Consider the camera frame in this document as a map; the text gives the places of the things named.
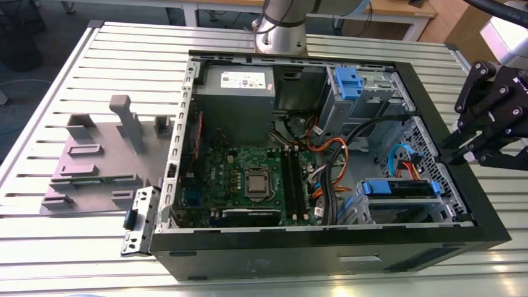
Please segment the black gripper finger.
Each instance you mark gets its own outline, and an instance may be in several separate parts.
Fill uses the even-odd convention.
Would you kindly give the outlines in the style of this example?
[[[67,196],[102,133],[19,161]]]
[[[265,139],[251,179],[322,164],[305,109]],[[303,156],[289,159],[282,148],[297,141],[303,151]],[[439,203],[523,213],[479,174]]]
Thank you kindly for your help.
[[[483,167],[527,171],[527,147],[517,155],[509,155],[487,145],[470,144],[453,152],[447,152],[443,155],[443,161],[451,165],[462,165],[477,161]]]
[[[455,104],[457,127],[442,142],[454,154],[499,151],[522,138],[522,70],[474,63]]]

